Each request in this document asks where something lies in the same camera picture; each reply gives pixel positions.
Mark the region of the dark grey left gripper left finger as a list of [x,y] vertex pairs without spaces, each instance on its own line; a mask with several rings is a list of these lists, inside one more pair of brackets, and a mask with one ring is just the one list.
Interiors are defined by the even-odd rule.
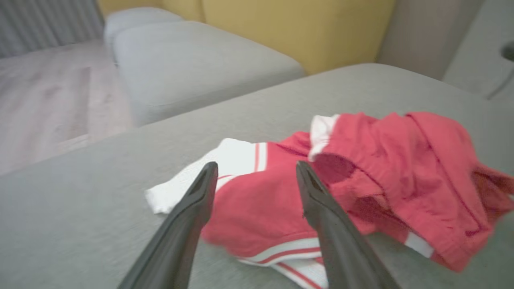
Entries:
[[217,163],[205,164],[118,285],[120,289],[188,288],[200,233],[211,217],[217,178]]

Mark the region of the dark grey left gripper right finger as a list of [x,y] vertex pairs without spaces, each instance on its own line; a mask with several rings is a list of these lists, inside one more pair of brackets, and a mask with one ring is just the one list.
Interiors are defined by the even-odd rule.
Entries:
[[400,286],[349,216],[304,161],[296,165],[303,216],[317,232],[330,289]]

